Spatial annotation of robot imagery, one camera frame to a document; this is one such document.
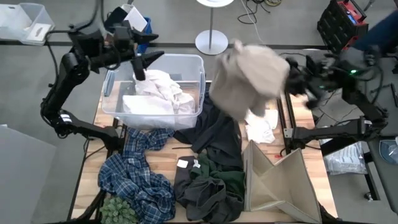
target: beige hoodie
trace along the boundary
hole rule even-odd
[[[266,101],[280,97],[290,66],[272,49],[234,42],[234,49],[216,58],[210,86],[214,104],[241,121],[250,109],[264,116]]]

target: person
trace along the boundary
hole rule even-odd
[[[377,23],[366,35],[353,45],[358,50],[367,50],[370,45],[377,45],[382,54],[392,53],[398,45],[398,10]]]

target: plastic storage container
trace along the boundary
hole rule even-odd
[[[137,129],[172,128],[175,130],[192,128],[202,111],[205,97],[205,69],[203,59],[198,55],[165,54],[150,65],[148,70],[161,70],[170,74],[184,93],[195,100],[192,114],[132,114],[125,113],[124,95],[135,95],[135,80],[130,62],[124,62],[115,71],[108,71],[103,85],[102,110]]]
[[[43,45],[45,34],[54,27],[53,20],[41,4],[0,5],[0,39]]]

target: plaid shirt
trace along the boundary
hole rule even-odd
[[[173,133],[127,129],[123,154],[109,157],[99,171],[98,186],[127,200],[140,223],[163,223],[175,216],[173,186],[162,174],[150,171],[144,155],[145,150],[161,150]]]

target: gray floor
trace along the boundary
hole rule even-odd
[[[21,1],[0,0],[0,4],[17,4]],[[27,0],[44,4],[57,29],[80,22],[91,16],[94,0]],[[107,11],[126,1],[105,1]],[[316,31],[316,22],[329,1],[327,0],[283,0],[279,7],[270,8],[271,14],[259,9],[258,30],[266,44],[274,45],[322,45]],[[367,0],[358,0],[364,6]],[[160,34],[159,43],[194,43],[196,35],[208,29],[210,10],[194,0],[135,0],[135,5],[152,19],[152,28]],[[366,21],[373,26],[396,9],[393,0],[376,0],[367,12]],[[229,39],[259,43],[254,26],[240,24],[236,17],[245,12],[239,0],[227,7],[215,10],[215,29],[224,32]],[[54,35],[52,40],[68,41],[65,35]],[[60,60],[68,47],[55,47]],[[205,61],[208,78],[212,78],[214,57],[202,55],[196,49],[150,49],[164,50],[175,54],[198,54]],[[0,123],[7,123],[13,129],[46,141],[58,147],[52,170],[40,201],[36,207],[33,223],[57,222],[67,217],[74,187],[83,159],[81,136],[71,135],[59,140],[52,128],[45,125],[39,116],[39,104],[45,96],[47,83],[54,79],[50,55],[44,47],[0,46]],[[103,81],[103,74],[91,74],[83,85],[78,86],[65,104],[65,109],[85,121],[92,121]],[[351,107],[338,95],[323,111],[335,120],[340,120],[351,111]],[[355,118],[353,111],[345,118]],[[333,124],[324,118],[319,125]],[[368,191],[363,176],[339,175],[330,177],[330,184],[340,218],[356,222],[398,223],[398,217],[389,210],[385,196],[380,202],[367,202],[363,193]]]
[[[313,114],[323,116],[317,127],[329,126],[346,119],[358,118],[363,115],[355,106],[341,99],[341,91],[337,91],[331,100]],[[367,144],[362,143],[367,152]],[[364,175],[342,174],[329,176],[330,186],[335,199],[338,216],[346,221],[366,223],[398,223],[398,216],[389,208],[386,195],[382,189],[374,164],[370,163],[370,171],[375,176],[375,184],[381,200],[368,202],[363,195],[369,192]]]

